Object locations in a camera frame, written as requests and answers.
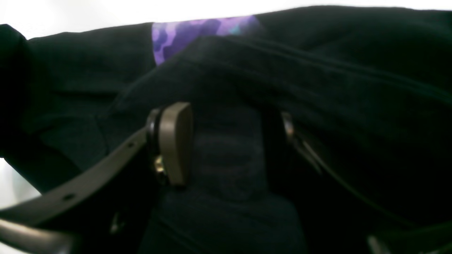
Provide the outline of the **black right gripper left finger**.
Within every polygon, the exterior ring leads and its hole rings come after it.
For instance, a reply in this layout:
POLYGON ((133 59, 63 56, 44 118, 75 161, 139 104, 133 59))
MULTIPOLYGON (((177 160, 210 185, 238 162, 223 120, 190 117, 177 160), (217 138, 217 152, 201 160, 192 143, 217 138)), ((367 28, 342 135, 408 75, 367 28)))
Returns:
POLYGON ((133 254, 160 185, 186 186, 189 102, 153 109, 145 127, 91 169, 1 210, 1 243, 28 254, 133 254))

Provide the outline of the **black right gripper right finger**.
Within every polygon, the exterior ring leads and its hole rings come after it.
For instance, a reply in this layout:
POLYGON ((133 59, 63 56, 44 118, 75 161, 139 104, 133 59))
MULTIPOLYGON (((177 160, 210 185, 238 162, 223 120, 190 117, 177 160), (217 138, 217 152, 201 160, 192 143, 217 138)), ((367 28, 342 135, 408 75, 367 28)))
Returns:
POLYGON ((283 111, 280 127, 289 149, 301 160, 290 169, 300 175, 292 187, 314 208, 302 213, 311 254, 450 254, 451 222, 419 227, 369 199, 321 157, 321 146, 308 132, 297 132, 283 111))

